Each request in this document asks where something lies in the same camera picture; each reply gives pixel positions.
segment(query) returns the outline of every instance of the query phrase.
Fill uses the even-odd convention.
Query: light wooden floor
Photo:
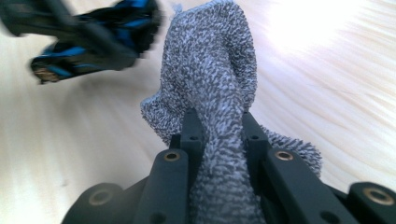
[[[81,13],[113,1],[65,2]],[[179,1],[161,1],[165,25],[138,66],[44,86],[27,64],[51,39],[0,27],[0,223],[59,223],[90,186],[127,188],[149,173],[165,146],[139,103],[159,87],[171,2]],[[395,2],[236,2],[257,52],[259,123],[316,145],[325,183],[396,190]]]

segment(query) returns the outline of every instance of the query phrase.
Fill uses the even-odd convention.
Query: blue stripe
[[[114,7],[144,7],[148,0],[124,0],[117,3]]]
[[[80,68],[80,67],[91,67],[91,68],[103,70],[102,67],[99,67],[99,66],[94,65],[94,64],[89,64],[89,63],[79,64],[79,65],[76,65],[76,66],[74,66],[74,67],[75,67],[75,68]]]
[[[124,45],[128,47],[134,47],[134,42],[131,39],[131,35],[128,30],[124,29],[117,29],[117,38],[120,40]]]
[[[139,26],[139,25],[144,24],[146,22],[149,22],[149,19],[140,19],[140,20],[137,20],[137,21],[130,21],[128,23],[125,23],[125,26],[127,26],[127,27],[136,27],[136,26]]]
[[[44,50],[43,54],[37,58],[48,58],[48,57],[70,57],[84,53],[85,49],[82,47],[73,47],[71,49],[64,50],[59,53],[54,53],[50,49]]]
[[[71,73],[67,72],[66,70],[64,70],[64,69],[62,69],[62,68],[60,68],[58,66],[50,65],[50,66],[48,66],[48,69],[51,72],[53,72],[56,75],[59,75],[61,77],[71,77],[72,76]]]

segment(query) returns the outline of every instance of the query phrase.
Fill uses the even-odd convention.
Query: wooden table
[[[67,2],[76,13],[113,3]],[[101,182],[127,188],[149,173],[165,145],[139,103],[159,88],[171,2],[160,1],[163,28],[137,66],[44,86],[27,65],[52,39],[11,37],[1,25],[0,223],[59,223],[83,190]],[[396,4],[236,2],[257,53],[258,122],[317,146],[331,186],[374,181],[396,190]]]

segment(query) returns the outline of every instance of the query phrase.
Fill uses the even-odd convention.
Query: blue and black object
[[[131,67],[161,24],[154,0],[123,0],[77,16],[60,0],[0,0],[0,18],[15,36],[57,38],[31,61],[41,83]]]

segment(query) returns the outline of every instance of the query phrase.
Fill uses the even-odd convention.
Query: knit fabric
[[[203,124],[205,153],[190,192],[191,223],[264,223],[241,140],[242,115],[257,88],[256,69],[247,20],[233,1],[215,0],[180,10],[173,18],[164,43],[161,87],[141,103],[141,110],[167,145],[172,134],[181,132],[187,109],[195,108]],[[270,140],[298,145],[318,174],[318,152],[310,145],[305,150],[302,141],[277,141],[282,137],[272,133]]]

